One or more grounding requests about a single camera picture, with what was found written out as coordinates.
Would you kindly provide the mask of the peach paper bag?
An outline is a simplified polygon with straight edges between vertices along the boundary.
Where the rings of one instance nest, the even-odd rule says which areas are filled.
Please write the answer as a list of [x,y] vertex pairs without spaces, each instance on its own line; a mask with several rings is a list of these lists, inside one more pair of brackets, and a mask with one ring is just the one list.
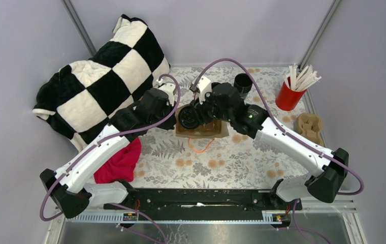
[[[185,129],[182,126],[181,119],[178,118],[178,115],[180,112],[183,112],[183,114],[185,114],[186,109],[184,108],[186,107],[187,105],[181,106],[175,112],[175,117],[177,119],[175,125],[175,136],[187,138],[187,145],[192,151],[197,154],[202,154],[209,148],[209,146],[215,139],[229,136],[228,124],[225,121],[216,119],[212,120],[206,125],[199,126],[195,129]],[[203,149],[199,149],[195,148],[195,146],[192,144],[192,141],[197,139],[210,139],[210,141]]]

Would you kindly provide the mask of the black white checkered blanket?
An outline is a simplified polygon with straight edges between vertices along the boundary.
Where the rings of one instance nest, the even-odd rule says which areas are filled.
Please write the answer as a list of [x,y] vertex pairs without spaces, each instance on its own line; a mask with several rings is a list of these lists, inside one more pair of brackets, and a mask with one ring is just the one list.
[[122,108],[170,71],[148,24],[121,15],[113,38],[87,59],[70,63],[41,86],[33,114],[82,151]]

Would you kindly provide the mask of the white paper straws bundle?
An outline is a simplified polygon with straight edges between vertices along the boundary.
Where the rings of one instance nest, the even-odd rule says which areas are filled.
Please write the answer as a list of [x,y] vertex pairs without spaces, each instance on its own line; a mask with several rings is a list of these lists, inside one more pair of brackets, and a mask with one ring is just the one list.
[[294,92],[306,91],[321,80],[321,76],[317,75],[317,71],[313,70],[312,65],[308,65],[298,72],[298,65],[294,64],[289,66],[288,70],[289,73],[284,78],[283,84]]

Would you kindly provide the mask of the brown cardboard cup carrier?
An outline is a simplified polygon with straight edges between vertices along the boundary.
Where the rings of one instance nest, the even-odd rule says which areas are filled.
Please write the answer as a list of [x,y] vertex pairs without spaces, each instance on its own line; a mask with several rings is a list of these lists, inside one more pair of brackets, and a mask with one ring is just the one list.
[[323,123],[319,116],[312,113],[300,114],[295,122],[295,131],[306,139],[324,146],[321,132],[323,131]]

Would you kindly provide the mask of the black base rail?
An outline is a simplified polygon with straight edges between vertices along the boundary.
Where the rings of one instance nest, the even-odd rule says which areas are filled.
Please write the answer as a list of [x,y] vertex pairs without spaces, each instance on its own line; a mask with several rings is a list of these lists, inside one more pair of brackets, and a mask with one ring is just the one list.
[[104,209],[125,206],[154,221],[262,221],[264,211],[284,214],[293,204],[267,190],[141,188],[129,192],[119,206],[107,203]]

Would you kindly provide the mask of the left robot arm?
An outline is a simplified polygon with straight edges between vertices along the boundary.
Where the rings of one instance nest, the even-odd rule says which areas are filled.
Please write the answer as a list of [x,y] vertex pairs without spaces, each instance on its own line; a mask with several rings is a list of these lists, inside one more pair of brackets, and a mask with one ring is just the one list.
[[40,174],[46,189],[40,207],[41,219],[49,220],[44,217],[48,199],[52,199],[66,218],[76,217],[88,207],[108,203],[131,208],[135,204],[134,193],[118,180],[105,184],[88,181],[112,156],[148,130],[174,129],[180,98],[180,88],[173,83],[146,91],[140,100],[118,110],[92,143],[72,160],[55,171],[45,169]]

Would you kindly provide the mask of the floral tablecloth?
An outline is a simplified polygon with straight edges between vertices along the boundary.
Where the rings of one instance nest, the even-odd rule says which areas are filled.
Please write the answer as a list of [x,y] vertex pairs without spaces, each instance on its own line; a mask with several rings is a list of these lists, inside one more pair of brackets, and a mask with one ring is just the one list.
[[[172,67],[170,74],[181,86],[180,105],[193,99],[188,89],[203,68]],[[294,110],[283,111],[275,105],[287,67],[248,67],[258,83],[271,113],[293,129],[296,118],[307,112],[301,100]],[[213,67],[205,76],[214,82],[233,84],[241,73],[238,67]],[[235,132],[214,139],[189,139],[175,136],[175,131],[159,128],[140,137],[142,151],[131,183],[137,188],[209,188],[209,189],[270,189],[280,179],[290,179],[307,170],[280,150]]]

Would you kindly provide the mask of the red cloth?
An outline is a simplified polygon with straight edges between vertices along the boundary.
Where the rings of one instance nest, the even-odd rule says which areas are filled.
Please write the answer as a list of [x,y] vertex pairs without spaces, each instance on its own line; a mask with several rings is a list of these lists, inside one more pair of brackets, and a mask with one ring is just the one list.
[[142,150],[139,138],[114,154],[99,170],[94,173],[97,184],[109,184],[117,180],[134,180],[134,170]]

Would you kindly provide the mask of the stack of black cups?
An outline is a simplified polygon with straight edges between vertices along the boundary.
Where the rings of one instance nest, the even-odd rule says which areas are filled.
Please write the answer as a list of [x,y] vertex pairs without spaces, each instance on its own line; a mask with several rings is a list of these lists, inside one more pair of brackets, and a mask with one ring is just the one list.
[[234,78],[234,88],[237,89],[240,97],[245,100],[252,88],[252,80],[246,73],[240,73]]

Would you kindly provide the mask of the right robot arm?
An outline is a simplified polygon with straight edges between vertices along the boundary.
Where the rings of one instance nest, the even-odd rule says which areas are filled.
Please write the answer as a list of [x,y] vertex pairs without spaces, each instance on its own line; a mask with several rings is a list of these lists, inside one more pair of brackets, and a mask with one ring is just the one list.
[[213,119],[228,122],[238,133],[265,142],[302,165],[308,174],[278,181],[269,195],[275,209],[289,202],[312,196],[333,203],[347,176],[346,150],[331,150],[287,128],[260,106],[246,104],[229,83],[201,80],[196,86],[199,97],[191,103],[194,121],[200,125]]

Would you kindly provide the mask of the black cup lid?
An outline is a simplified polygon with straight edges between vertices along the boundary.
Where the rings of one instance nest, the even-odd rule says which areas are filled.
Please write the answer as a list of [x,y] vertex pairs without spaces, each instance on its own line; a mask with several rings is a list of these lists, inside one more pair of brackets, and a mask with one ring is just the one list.
[[184,129],[189,130],[196,129],[201,125],[198,114],[191,105],[187,105],[179,111],[178,121]]

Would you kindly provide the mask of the red cup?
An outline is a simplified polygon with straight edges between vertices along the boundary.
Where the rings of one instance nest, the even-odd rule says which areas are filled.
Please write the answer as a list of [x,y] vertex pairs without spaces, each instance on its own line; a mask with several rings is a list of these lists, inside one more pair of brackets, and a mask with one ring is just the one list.
[[284,82],[281,86],[281,89],[276,97],[275,103],[278,108],[284,111],[291,111],[295,109],[296,105],[306,93],[304,91],[294,91]]

